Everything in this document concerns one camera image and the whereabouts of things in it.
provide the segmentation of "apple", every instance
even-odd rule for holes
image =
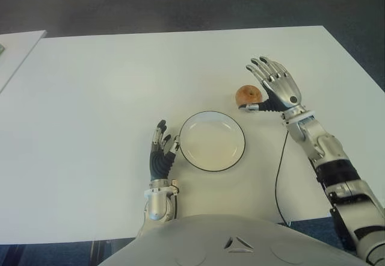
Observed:
[[[236,91],[235,102],[237,106],[262,102],[262,93],[253,85],[244,85]]]

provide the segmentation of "robotic arm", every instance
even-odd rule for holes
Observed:
[[[174,163],[176,152],[179,149],[179,136],[174,139],[170,150],[165,154],[164,146],[171,139],[163,133],[167,129],[166,121],[161,120],[156,126],[151,143],[150,154],[150,188],[144,193],[147,203],[144,208],[144,223],[138,237],[154,227],[162,226],[165,222],[176,218],[177,195],[179,189],[176,180],[168,181],[168,174]]]
[[[343,151],[341,143],[301,105],[301,93],[290,73],[266,57],[246,68],[268,93],[247,111],[280,111],[291,137],[303,148],[329,202],[336,232],[344,247],[357,250],[371,265],[385,265],[385,212],[368,184]]]

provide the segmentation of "gray carpet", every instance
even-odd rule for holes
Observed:
[[[48,37],[56,37],[324,25],[385,90],[384,12],[384,0],[0,0],[0,34],[46,29]],[[292,227],[341,248],[330,219]],[[20,265],[87,265],[90,247],[91,242],[28,245]],[[0,246],[0,262],[7,249]],[[110,254],[108,246],[105,256]]]

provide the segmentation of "robot finger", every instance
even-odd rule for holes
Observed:
[[[179,150],[179,148],[180,148],[180,137],[177,135],[175,136],[174,143],[168,152],[176,155],[176,152]]]
[[[263,61],[267,66],[268,68],[270,69],[271,72],[273,72],[273,76],[276,77],[276,78],[281,78],[281,73],[282,72],[280,70],[279,67],[277,67],[269,58],[267,57],[259,57],[259,59],[261,61]]]
[[[166,137],[162,140],[161,148],[164,149],[164,146],[167,144],[167,142],[171,139],[171,135],[168,134]]]
[[[288,72],[288,70],[280,63],[276,62],[276,61],[273,61],[272,62],[277,68],[279,68],[279,73],[282,75],[282,76],[285,76],[285,77],[288,77],[288,76],[291,76],[290,73]]]
[[[263,73],[263,75],[265,75],[266,78],[268,78],[272,74],[272,72],[270,72],[270,69],[267,67],[267,65],[261,62],[261,60],[252,58],[251,62],[258,67],[258,69]]]
[[[262,83],[262,81],[264,80],[264,79],[266,79],[267,77],[259,70],[259,69],[257,69],[257,68],[255,68],[254,66],[252,66],[251,64],[248,64],[247,66],[246,66],[246,69],[249,71],[249,72],[251,72],[255,77],[256,77],[256,79],[258,79],[258,81],[260,82],[260,83]]]
[[[244,110],[247,112],[259,111],[259,103],[240,105],[238,109]]]
[[[154,135],[152,137],[152,143],[151,143],[151,151],[157,151],[160,150],[162,147],[162,137],[164,131],[167,129],[166,127],[166,121],[161,120],[158,125],[156,126]]]

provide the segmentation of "silver robot hand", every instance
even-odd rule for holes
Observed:
[[[301,105],[301,92],[291,74],[276,61],[267,57],[252,58],[246,68],[258,79],[269,98],[258,104],[239,106],[250,111],[287,111]]]

